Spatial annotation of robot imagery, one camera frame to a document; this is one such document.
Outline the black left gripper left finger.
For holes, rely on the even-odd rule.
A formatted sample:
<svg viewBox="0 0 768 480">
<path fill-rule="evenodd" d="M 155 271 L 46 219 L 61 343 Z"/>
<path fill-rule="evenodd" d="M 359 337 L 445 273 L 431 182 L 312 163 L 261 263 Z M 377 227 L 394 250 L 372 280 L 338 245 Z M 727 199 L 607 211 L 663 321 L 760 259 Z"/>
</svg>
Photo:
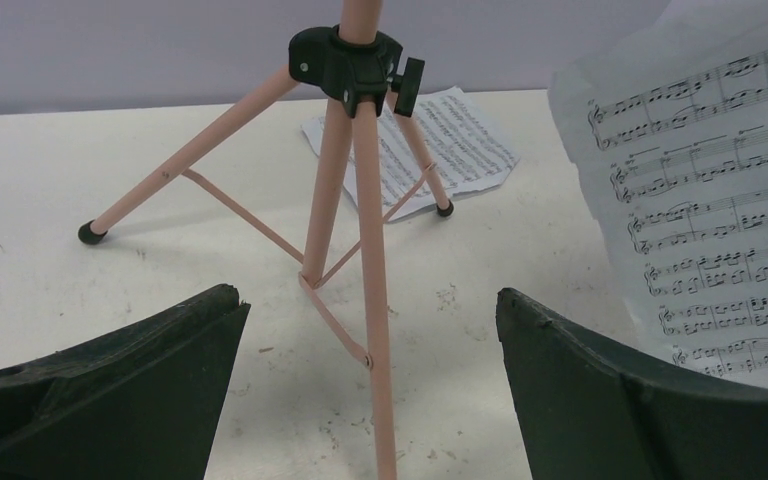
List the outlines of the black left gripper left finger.
<svg viewBox="0 0 768 480">
<path fill-rule="evenodd" d="M 0 369 L 0 479 L 201 479 L 250 311 L 214 286 Z"/>
</svg>

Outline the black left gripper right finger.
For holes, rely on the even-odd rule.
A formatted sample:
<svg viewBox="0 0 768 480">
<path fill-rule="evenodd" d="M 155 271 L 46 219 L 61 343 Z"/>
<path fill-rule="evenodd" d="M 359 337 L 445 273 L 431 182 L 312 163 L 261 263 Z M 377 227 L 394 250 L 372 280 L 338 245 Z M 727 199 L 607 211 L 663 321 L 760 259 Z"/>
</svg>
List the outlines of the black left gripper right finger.
<svg viewBox="0 0 768 480">
<path fill-rule="evenodd" d="M 513 288 L 496 328 L 535 479 L 768 479 L 768 389 L 693 372 Z"/>
</svg>

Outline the white sheet music paper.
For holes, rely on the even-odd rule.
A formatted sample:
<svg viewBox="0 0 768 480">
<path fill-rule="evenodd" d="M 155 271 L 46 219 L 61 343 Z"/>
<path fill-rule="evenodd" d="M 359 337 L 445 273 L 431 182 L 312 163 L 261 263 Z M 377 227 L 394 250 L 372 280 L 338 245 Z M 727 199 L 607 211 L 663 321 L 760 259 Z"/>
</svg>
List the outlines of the white sheet music paper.
<svg viewBox="0 0 768 480">
<path fill-rule="evenodd" d="M 501 185 L 521 159 L 491 119 L 457 86 L 419 96 L 412 119 L 451 197 Z M 378 117 L 377 132 L 382 212 L 386 214 L 419 180 L 421 169 L 389 109 Z"/>
<path fill-rule="evenodd" d="M 548 99 L 640 349 L 768 388 L 768 1 L 667 16 Z"/>
</svg>

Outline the pink perforated music stand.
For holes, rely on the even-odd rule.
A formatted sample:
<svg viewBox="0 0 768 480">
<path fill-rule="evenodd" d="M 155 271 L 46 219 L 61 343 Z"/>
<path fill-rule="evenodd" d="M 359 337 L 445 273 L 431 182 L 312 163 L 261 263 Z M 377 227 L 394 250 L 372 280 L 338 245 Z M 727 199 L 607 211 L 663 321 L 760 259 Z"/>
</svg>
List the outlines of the pink perforated music stand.
<svg viewBox="0 0 768 480">
<path fill-rule="evenodd" d="M 258 88 L 220 115 L 98 218 L 84 224 L 79 239 L 99 243 L 108 230 L 177 177 L 186 177 L 301 263 L 299 282 L 345 349 L 368 370 L 377 475 L 397 475 L 391 383 L 389 305 L 385 268 L 384 208 L 377 120 L 390 109 L 420 170 L 418 187 L 432 193 L 437 212 L 454 209 L 412 113 L 424 70 L 421 60 L 403 58 L 401 45 L 379 29 L 378 1 L 346 1 L 332 27 L 308 28 L 290 41 L 288 62 Z M 197 161 L 301 84 L 327 98 L 306 243 L 297 249 L 194 170 Z M 356 342 L 321 302 L 318 289 L 334 274 L 327 252 L 345 174 L 355 172 L 359 241 L 352 253 L 362 261 L 366 340 Z"/>
</svg>

